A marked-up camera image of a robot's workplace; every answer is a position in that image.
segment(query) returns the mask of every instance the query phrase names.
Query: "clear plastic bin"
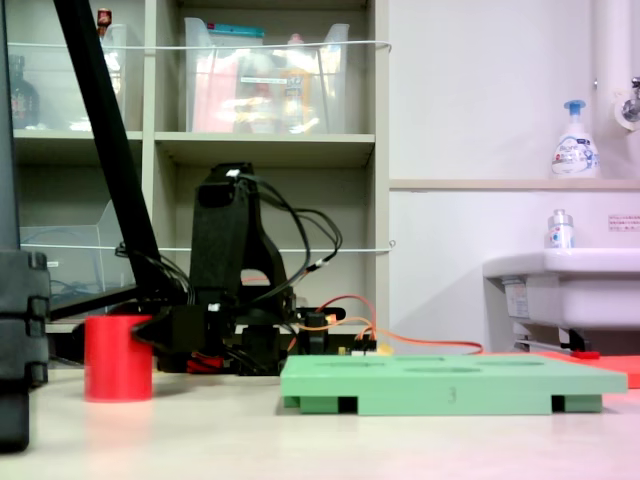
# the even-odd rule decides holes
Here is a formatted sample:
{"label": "clear plastic bin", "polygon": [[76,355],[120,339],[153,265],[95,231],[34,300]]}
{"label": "clear plastic bin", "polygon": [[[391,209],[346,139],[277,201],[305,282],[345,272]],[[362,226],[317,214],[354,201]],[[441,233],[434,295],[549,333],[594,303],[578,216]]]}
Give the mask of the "clear plastic bin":
{"label": "clear plastic bin", "polygon": [[20,240],[47,256],[52,305],[135,283],[129,260],[115,256],[122,234],[111,202],[96,225],[21,227]]}
{"label": "clear plastic bin", "polygon": [[[118,48],[128,45],[140,42],[127,25],[111,25],[102,41],[125,127],[141,130],[144,52]],[[91,131],[66,47],[10,45],[9,55],[14,128]]]}
{"label": "clear plastic bin", "polygon": [[[346,45],[222,49],[205,23],[185,19],[189,132],[345,132]],[[325,42],[344,42],[349,25]]]}

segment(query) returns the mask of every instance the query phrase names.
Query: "soap pump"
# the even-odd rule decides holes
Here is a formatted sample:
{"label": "soap pump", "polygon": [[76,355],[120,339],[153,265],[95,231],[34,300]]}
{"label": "soap pump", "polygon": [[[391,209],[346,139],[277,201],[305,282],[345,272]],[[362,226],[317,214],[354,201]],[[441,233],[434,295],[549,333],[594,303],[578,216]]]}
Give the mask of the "soap pump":
{"label": "soap pump", "polygon": [[569,110],[571,120],[560,137],[551,163],[551,174],[554,178],[600,176],[598,149],[580,118],[580,110],[585,106],[586,103],[582,100],[571,100],[564,104],[564,108]]}

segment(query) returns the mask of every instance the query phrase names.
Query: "table surface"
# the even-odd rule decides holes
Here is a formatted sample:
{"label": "table surface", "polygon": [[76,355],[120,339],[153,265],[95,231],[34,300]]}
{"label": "table surface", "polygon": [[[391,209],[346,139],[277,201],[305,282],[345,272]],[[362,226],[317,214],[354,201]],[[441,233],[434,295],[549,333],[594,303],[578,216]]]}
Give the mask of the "table surface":
{"label": "table surface", "polygon": [[633,479],[640,390],[603,414],[301,416],[278,378],[156,374],[150,402],[83,400],[83,373],[32,394],[27,452],[2,480]]}

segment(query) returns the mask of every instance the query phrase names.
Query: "green foam board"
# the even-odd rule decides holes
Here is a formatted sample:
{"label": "green foam board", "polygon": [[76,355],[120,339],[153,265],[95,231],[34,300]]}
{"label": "green foam board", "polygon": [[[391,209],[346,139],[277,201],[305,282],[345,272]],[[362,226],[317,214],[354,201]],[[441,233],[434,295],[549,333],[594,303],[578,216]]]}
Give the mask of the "green foam board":
{"label": "green foam board", "polygon": [[600,412],[627,377],[538,355],[291,356],[284,405],[301,413],[531,415]]}

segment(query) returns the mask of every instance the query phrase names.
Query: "white sink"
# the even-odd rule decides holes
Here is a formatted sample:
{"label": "white sink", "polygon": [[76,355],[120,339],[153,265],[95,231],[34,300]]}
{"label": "white sink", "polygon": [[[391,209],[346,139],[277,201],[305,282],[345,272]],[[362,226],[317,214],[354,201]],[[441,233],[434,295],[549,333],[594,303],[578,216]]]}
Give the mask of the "white sink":
{"label": "white sink", "polygon": [[509,315],[560,328],[640,329],[640,249],[547,249],[484,264]]}

